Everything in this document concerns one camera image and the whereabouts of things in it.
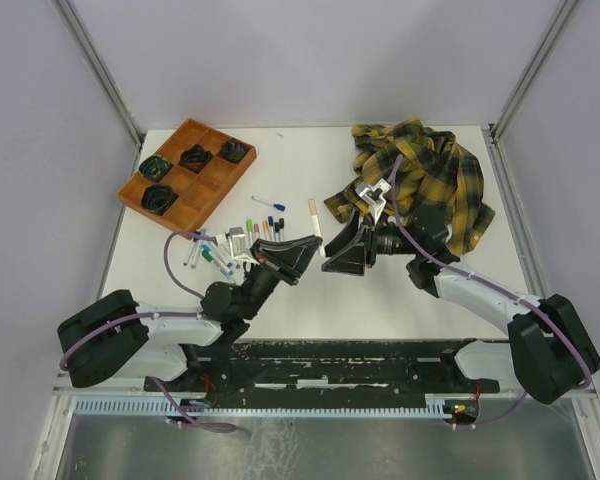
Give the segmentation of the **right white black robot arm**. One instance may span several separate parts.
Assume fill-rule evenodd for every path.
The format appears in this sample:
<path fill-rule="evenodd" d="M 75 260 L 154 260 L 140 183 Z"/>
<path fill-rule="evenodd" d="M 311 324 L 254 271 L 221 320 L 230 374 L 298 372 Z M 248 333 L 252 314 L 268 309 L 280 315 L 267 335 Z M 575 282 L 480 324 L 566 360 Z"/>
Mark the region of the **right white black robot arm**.
<path fill-rule="evenodd" d="M 550 405 L 600 370 L 599 353 L 569 299 L 512 292 L 478 275 L 450 252 L 447 234 L 434 207 L 417 208 L 406 226 L 354 212 L 325 246 L 322 269 L 361 276 L 380 255 L 409 255 L 406 269 L 416 288 L 505 333 L 504 344 L 474 340 L 440 364 L 440 382 L 449 390 L 461 391 L 474 379 L 508 381 Z"/>

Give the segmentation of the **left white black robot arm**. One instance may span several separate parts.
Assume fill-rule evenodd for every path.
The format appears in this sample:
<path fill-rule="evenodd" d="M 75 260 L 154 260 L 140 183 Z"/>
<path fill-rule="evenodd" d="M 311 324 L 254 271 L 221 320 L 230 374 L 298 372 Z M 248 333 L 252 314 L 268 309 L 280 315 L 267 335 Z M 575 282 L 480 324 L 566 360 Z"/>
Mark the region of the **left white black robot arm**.
<path fill-rule="evenodd" d="M 299 282 L 322 245 L 315 235 L 247 244 L 240 227 L 213 241 L 227 244 L 231 257 L 247 264 L 241 283 L 212 283 L 195 308 L 150 305 L 119 289 L 59 325 L 60 368 L 73 387 L 119 377 L 156 377 L 178 389 L 192 389 L 200 381 L 201 366 L 187 356 L 186 347 L 235 342 L 279 283 Z"/>

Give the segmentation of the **pink cap white marker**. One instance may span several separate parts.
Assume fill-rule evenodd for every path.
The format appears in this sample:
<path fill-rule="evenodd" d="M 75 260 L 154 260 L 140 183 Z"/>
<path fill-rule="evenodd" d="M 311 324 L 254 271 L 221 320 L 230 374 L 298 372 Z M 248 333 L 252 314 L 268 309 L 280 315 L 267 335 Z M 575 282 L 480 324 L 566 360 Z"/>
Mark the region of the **pink cap white marker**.
<path fill-rule="evenodd" d="M 322 235 L 321 226 L 320 226 L 320 222 L 319 222 L 317 205 L 313 198 L 310 198 L 308 200 L 308 208 L 309 208 L 309 213 L 310 213 L 310 217 L 311 217 L 311 221 L 312 221 L 312 225 L 313 225 L 314 235 L 316 237 L 318 237 L 321 241 L 323 241 L 323 235 Z"/>

